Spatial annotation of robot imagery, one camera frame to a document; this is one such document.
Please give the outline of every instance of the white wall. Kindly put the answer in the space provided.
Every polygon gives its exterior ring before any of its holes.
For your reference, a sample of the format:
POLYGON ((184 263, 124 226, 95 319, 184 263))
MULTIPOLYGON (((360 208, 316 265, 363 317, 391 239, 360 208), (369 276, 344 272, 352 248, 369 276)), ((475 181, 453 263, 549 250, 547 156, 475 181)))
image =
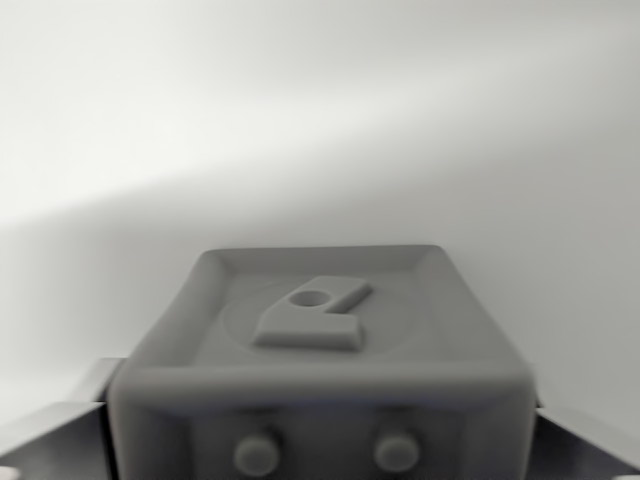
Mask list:
POLYGON ((465 3, 0 2, 0 423, 205 249, 434 242, 640 437, 640 5, 465 3))

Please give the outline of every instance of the white background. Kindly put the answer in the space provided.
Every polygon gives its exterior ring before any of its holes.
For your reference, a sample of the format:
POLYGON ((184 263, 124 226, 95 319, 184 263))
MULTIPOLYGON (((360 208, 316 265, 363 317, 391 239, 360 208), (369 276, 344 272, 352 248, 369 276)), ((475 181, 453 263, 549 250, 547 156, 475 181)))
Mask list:
POLYGON ((546 405, 640 438, 640 4, 0 0, 0 423, 197 255, 437 243, 546 405))

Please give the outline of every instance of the cylindrical knob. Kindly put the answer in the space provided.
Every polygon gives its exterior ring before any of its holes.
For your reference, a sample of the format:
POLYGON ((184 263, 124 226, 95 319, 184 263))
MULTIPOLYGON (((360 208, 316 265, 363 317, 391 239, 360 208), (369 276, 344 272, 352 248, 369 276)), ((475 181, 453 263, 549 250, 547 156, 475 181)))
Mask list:
POLYGON ((407 472, 420 460, 420 446, 413 435, 390 433, 378 438, 373 457, 376 465, 385 472, 407 472))
POLYGON ((280 463, 280 448, 270 435, 249 435, 236 445, 233 464, 236 469, 250 477, 264 477, 273 472, 280 463))

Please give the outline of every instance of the circular hole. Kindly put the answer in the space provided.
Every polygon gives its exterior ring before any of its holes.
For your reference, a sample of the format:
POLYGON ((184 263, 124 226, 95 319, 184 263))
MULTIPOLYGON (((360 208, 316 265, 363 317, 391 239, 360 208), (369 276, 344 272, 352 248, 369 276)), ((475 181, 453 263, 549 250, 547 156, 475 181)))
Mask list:
POLYGON ((298 292, 289 299, 294 305, 301 307, 317 307, 331 300, 328 293, 311 290, 308 292, 298 292))

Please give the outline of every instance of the gray plastic box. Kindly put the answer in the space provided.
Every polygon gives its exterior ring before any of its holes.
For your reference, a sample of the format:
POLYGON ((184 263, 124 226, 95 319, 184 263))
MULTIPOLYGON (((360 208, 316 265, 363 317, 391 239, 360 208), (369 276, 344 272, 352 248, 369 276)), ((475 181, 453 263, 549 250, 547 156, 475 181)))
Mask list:
POLYGON ((121 480, 524 476, 532 376, 439 247, 204 253, 108 398, 121 480))

